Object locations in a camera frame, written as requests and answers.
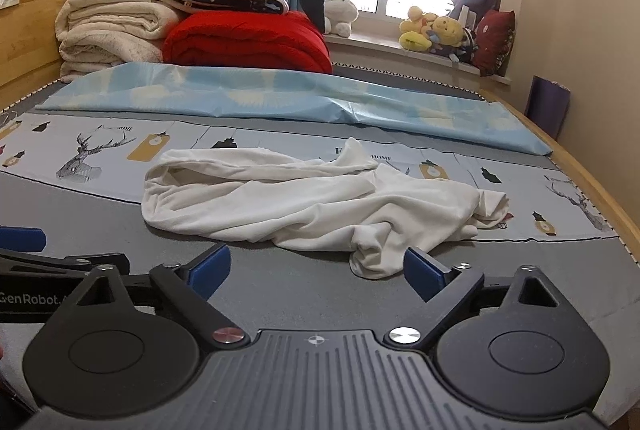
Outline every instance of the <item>white plush toy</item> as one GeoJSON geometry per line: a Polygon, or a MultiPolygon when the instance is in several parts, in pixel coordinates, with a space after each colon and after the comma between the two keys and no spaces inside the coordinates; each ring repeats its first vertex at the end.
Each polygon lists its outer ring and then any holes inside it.
{"type": "Polygon", "coordinates": [[[358,18],[358,9],[350,0],[324,0],[324,33],[348,38],[351,23],[358,18]]]}

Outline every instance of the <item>blue gripper pad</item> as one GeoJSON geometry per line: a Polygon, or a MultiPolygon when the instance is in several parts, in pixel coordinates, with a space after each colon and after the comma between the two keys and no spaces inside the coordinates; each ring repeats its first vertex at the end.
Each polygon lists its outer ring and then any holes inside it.
{"type": "Polygon", "coordinates": [[[231,253],[227,245],[216,245],[210,253],[203,253],[202,261],[191,268],[186,283],[205,300],[225,282],[231,271],[231,253]]]}
{"type": "Polygon", "coordinates": [[[37,253],[46,245],[47,237],[39,228],[0,226],[0,249],[37,253]]]}
{"type": "Polygon", "coordinates": [[[442,291],[452,278],[449,267],[418,248],[404,252],[404,279],[425,302],[442,291]]]}

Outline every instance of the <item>purple folder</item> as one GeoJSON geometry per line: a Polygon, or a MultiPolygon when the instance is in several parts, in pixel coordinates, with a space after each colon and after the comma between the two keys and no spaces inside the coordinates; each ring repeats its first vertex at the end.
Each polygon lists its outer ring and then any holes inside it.
{"type": "Polygon", "coordinates": [[[570,96],[571,91],[559,83],[534,76],[525,116],[553,139],[558,139],[570,96]]]}

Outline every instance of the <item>red blanket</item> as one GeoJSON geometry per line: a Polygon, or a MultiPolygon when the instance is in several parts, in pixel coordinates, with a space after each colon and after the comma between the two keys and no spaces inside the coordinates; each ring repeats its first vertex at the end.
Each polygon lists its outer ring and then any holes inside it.
{"type": "Polygon", "coordinates": [[[301,12],[197,13],[172,30],[162,57],[177,65],[332,71],[324,38],[301,12]]]}

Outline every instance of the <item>red cushion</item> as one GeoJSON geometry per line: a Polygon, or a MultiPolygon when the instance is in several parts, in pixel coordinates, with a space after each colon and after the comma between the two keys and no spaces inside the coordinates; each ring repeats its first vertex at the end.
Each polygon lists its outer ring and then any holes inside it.
{"type": "Polygon", "coordinates": [[[478,24],[478,50],[472,64],[482,76],[494,75],[511,52],[516,30],[515,12],[489,10],[478,24]]]}
{"type": "Polygon", "coordinates": [[[324,37],[301,12],[193,14],[166,38],[162,57],[177,65],[332,71],[324,37]]]}

